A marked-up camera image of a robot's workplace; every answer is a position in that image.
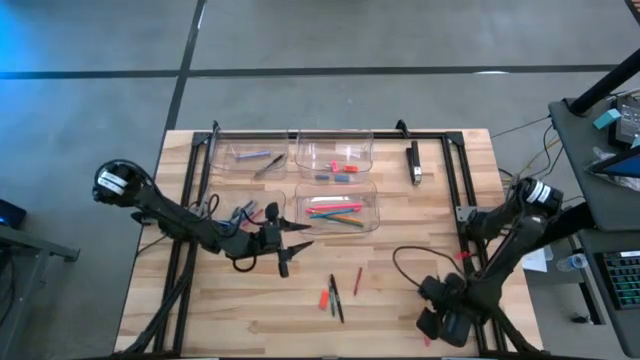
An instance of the black desk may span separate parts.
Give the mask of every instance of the black desk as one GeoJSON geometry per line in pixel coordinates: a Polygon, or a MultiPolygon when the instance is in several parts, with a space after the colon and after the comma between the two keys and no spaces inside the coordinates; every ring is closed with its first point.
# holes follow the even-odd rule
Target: black desk
{"type": "Polygon", "coordinates": [[[584,166],[595,158],[594,146],[607,152],[620,151],[607,144],[606,130],[598,130],[593,126],[593,121],[608,109],[607,105],[604,101],[599,102],[592,108],[590,116],[584,118],[571,114],[562,101],[549,104],[549,111],[598,228],[605,231],[640,231],[637,216],[640,192],[616,186],[584,171],[584,166]]]}
{"type": "Polygon", "coordinates": [[[592,269],[596,286],[602,295],[604,307],[609,313],[611,324],[622,346],[622,351],[629,357],[640,357],[640,340],[637,333],[640,324],[640,310],[616,310],[608,296],[605,280],[597,268],[598,265],[594,257],[594,254],[599,252],[637,250],[640,248],[640,233],[582,230],[578,232],[578,237],[592,269]]]}

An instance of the orange marker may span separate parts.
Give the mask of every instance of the orange marker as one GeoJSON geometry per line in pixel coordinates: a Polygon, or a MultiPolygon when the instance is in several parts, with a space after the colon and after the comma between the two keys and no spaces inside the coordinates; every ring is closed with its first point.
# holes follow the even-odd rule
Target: orange marker
{"type": "Polygon", "coordinates": [[[358,167],[355,165],[345,165],[342,168],[342,171],[344,172],[358,172],[358,167]]]}
{"type": "Polygon", "coordinates": [[[320,295],[320,310],[327,309],[327,303],[329,302],[329,291],[322,290],[322,295],[320,295]]]}

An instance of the black metal frame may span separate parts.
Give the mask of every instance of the black metal frame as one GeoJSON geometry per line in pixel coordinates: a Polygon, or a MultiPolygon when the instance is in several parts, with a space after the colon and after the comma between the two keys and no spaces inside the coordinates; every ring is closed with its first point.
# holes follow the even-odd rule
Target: black metal frame
{"type": "MultiPolygon", "coordinates": [[[[403,130],[389,130],[389,131],[374,131],[373,137],[374,140],[391,140],[391,139],[407,139],[407,140],[438,140],[442,145],[445,169],[447,173],[447,181],[449,185],[450,195],[451,195],[451,210],[452,214],[455,214],[456,207],[463,206],[461,201],[461,196],[458,191],[456,173],[454,169],[454,162],[452,157],[451,146],[455,146],[458,156],[460,159],[460,167],[462,170],[462,178],[464,183],[464,188],[467,196],[468,206],[476,206],[476,196],[473,187],[473,181],[471,178],[471,169],[469,168],[469,162],[467,159],[466,148],[464,144],[464,136],[462,132],[459,131],[443,131],[443,132],[421,132],[421,131],[411,131],[409,132],[405,129],[403,130]]],[[[298,136],[298,131],[287,131],[288,138],[290,140],[296,139],[298,136]]],[[[188,206],[191,189],[193,184],[193,177],[195,173],[195,167],[198,159],[198,153],[203,144],[207,143],[207,140],[211,138],[211,132],[196,132],[193,134],[192,142],[191,142],[191,151],[189,153],[189,162],[187,164],[187,171],[185,176],[185,182],[182,191],[182,199],[181,204],[183,206],[188,206]]],[[[223,136],[225,139],[265,139],[265,138],[273,138],[274,136],[282,137],[283,131],[268,131],[268,132],[223,132],[220,131],[220,136],[223,136]]],[[[318,137],[328,137],[335,138],[336,136],[340,136],[339,133],[326,131],[326,132],[317,132],[314,135],[318,137]]],[[[208,166],[208,157],[209,151],[206,151],[204,154],[205,159],[203,162],[202,169],[202,177],[200,181],[198,199],[202,198],[204,191],[206,190],[206,184],[208,182],[210,166],[208,166]]],[[[456,221],[456,229],[458,232],[458,241],[460,245],[461,251],[469,251],[469,241],[461,232],[461,223],[455,219],[456,221]]],[[[487,263],[488,254],[484,246],[479,246],[480,244],[476,244],[478,259],[480,264],[484,266],[487,263]]],[[[163,301],[167,299],[169,292],[174,288],[175,279],[178,272],[178,259],[180,257],[180,251],[182,248],[182,243],[174,242],[173,247],[171,249],[171,255],[169,260],[169,266],[167,269],[167,277],[165,281],[165,288],[163,294],[163,301]]],[[[185,264],[185,271],[188,269],[189,264],[191,266],[195,265],[195,256],[196,256],[197,244],[190,243],[189,244],[189,254],[185,264]]],[[[471,258],[463,259],[464,271],[466,274],[471,274],[474,269],[474,265],[472,263],[471,258]]],[[[160,326],[158,332],[155,335],[155,342],[153,346],[153,353],[149,354],[138,354],[138,355],[153,355],[153,354],[166,354],[167,356],[176,356],[180,355],[182,351],[182,343],[184,340],[184,329],[186,325],[188,307],[189,307],[189,296],[191,292],[191,282],[193,279],[193,274],[189,277],[187,286],[184,287],[181,292],[181,301],[180,307],[178,309],[178,320],[176,322],[176,331],[174,333],[173,345],[170,350],[164,349],[164,338],[166,334],[166,319],[163,321],[163,324],[160,326]]],[[[494,333],[494,338],[496,341],[497,351],[504,353],[507,351],[506,341],[504,337],[504,333],[500,326],[492,322],[492,329],[494,333]]],[[[477,345],[478,345],[478,353],[480,356],[485,356],[487,352],[491,350],[488,349],[487,339],[482,326],[476,325],[474,327],[477,345]]]]}

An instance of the water bottle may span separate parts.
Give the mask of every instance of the water bottle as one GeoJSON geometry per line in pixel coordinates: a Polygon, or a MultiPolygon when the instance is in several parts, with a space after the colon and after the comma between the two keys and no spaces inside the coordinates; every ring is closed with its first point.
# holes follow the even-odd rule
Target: water bottle
{"type": "Polygon", "coordinates": [[[558,260],[556,267],[563,272],[569,272],[576,269],[584,269],[588,266],[587,258],[584,254],[575,254],[564,259],[558,260]]]}

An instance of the pink marker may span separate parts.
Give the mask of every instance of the pink marker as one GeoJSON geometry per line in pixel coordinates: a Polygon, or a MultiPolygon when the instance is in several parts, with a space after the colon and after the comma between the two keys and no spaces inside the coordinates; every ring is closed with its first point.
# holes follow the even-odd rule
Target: pink marker
{"type": "Polygon", "coordinates": [[[362,209],[362,204],[339,204],[339,205],[318,205],[307,208],[308,213],[313,213],[316,211],[329,211],[329,210],[342,210],[342,209],[353,209],[353,211],[360,211],[362,209]]]}

